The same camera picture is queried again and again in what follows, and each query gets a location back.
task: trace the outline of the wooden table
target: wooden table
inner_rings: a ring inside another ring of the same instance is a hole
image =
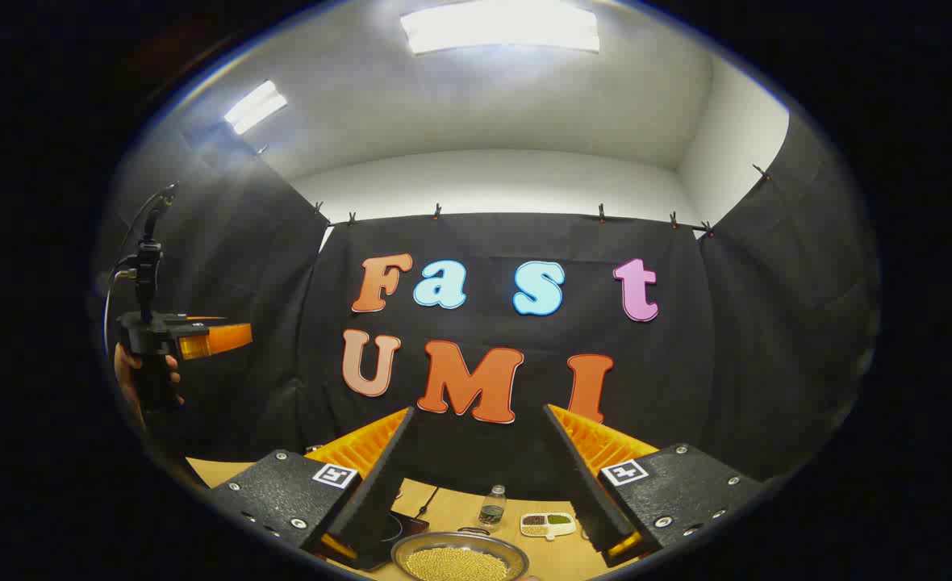
[[[203,482],[213,488],[232,478],[233,475],[247,470],[253,462],[211,462],[187,458],[193,470],[200,474]],[[414,516],[422,504],[436,488],[434,486],[405,479],[401,486],[402,496],[394,503],[394,510],[403,515]],[[441,488],[436,497],[429,503],[427,512],[422,519],[429,522],[429,530],[436,532],[453,532],[462,526],[480,526],[476,520],[479,514],[482,496],[466,494]],[[568,501],[550,500],[520,500],[509,499],[505,507],[505,514],[497,532],[491,534],[494,538],[508,541],[523,549],[530,558],[530,571],[527,575],[539,577],[542,581],[562,581],[568,579],[591,579],[606,571],[613,571],[619,567],[605,566],[602,556],[594,551],[591,542],[584,540],[577,523],[576,532],[556,537],[554,541],[545,538],[525,537],[520,533],[520,518],[527,512],[568,512],[573,515],[573,505]],[[353,571],[363,577],[380,581],[413,581],[403,573],[394,563],[381,566],[375,571],[359,571],[351,567],[343,569]]]

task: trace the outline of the ceiling light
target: ceiling light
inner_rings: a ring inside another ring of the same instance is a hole
[[[254,125],[258,125],[267,115],[272,115],[286,106],[286,97],[276,91],[274,82],[265,81],[246,97],[240,99],[225,114],[225,121],[232,125],[237,135],[243,135]]]
[[[535,44],[598,52],[593,12],[558,0],[480,0],[401,16],[416,55],[483,44]]]

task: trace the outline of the black handle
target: black handle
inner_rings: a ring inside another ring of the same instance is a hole
[[[143,412],[172,412],[178,409],[178,397],[171,382],[171,369],[163,354],[144,354],[143,367],[132,368],[132,381],[140,397]]]

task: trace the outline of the green beans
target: green beans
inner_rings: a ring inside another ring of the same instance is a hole
[[[408,556],[405,566],[423,581],[503,581],[508,576],[501,559],[465,549],[417,551]]]

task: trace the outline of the plastic bottle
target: plastic bottle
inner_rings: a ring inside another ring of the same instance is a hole
[[[483,497],[479,510],[479,523],[484,529],[496,530],[505,514],[505,486],[495,485],[491,493]]]

